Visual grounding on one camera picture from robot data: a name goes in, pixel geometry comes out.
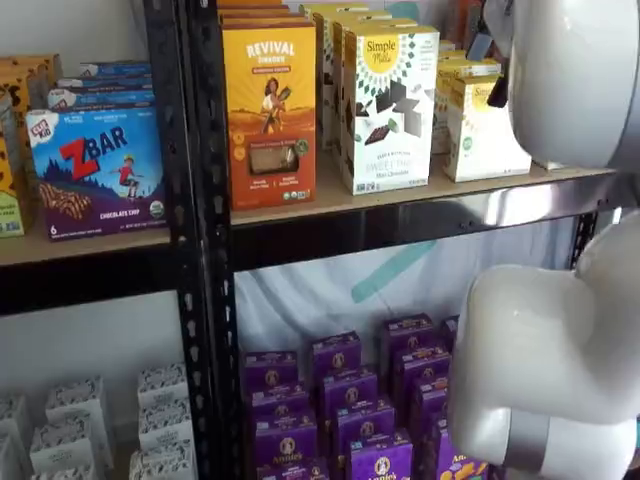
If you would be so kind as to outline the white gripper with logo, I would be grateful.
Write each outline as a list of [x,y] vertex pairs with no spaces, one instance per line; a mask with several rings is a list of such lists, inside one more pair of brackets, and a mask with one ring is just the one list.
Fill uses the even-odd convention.
[[[514,32],[513,6],[513,0],[487,1],[487,26],[484,22],[478,24],[467,50],[468,60],[483,60],[493,41],[501,55],[510,54]],[[508,92],[508,76],[500,76],[488,96],[487,104],[493,108],[504,108]]]

